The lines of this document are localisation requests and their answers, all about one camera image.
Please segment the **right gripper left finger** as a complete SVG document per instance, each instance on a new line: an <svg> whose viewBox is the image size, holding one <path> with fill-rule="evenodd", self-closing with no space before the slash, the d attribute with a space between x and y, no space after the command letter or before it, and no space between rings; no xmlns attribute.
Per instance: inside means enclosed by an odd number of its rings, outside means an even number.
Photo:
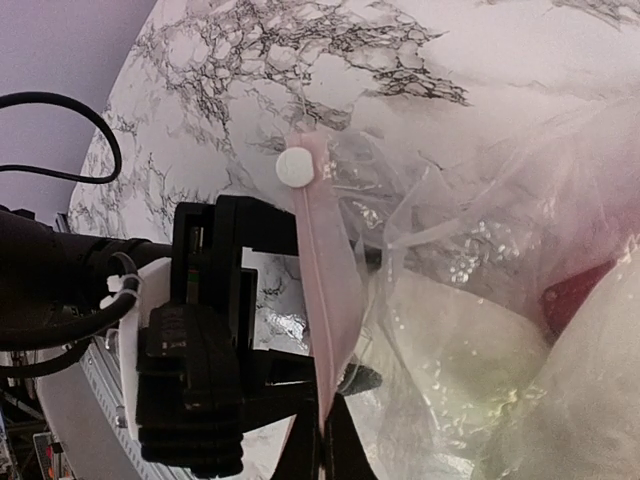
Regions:
<svg viewBox="0 0 640 480"><path fill-rule="evenodd" d="M284 478L318 479L321 451L318 407L315 401L306 401L296 416L285 445Z"/></svg>

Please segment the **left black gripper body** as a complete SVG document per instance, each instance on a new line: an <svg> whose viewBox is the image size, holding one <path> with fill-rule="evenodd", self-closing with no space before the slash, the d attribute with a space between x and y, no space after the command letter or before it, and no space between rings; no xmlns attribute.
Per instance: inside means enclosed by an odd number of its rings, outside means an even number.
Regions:
<svg viewBox="0 0 640 480"><path fill-rule="evenodd" d="M317 357L254 348L258 273L243 266L245 249L296 255L295 218L250 197L182 203L163 245L59 233L3 210L1 348L61 354L2 375L42 377L77 363L94 336L141 305L143 268L166 259L169 296L134 343L142 434L240 435L290 416L315 434L353 434L343 396L319 417Z"/></svg>

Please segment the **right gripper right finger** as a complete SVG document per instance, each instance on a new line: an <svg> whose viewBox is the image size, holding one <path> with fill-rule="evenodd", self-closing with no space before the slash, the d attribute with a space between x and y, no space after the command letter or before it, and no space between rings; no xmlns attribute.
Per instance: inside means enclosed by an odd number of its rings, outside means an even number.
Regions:
<svg viewBox="0 0 640 480"><path fill-rule="evenodd" d="M329 480L377 480L344 397L336 394L324 424L324 471Z"/></svg>

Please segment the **clear zip top bag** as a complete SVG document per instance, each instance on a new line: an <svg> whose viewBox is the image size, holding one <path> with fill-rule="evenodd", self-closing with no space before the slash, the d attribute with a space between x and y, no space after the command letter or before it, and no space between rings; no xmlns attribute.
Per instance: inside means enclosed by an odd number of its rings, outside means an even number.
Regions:
<svg viewBox="0 0 640 480"><path fill-rule="evenodd" d="M639 100L402 145L291 125L316 158L301 261L252 255L257 344L320 358L381 479L639 475ZM565 330L540 297L616 260Z"/></svg>

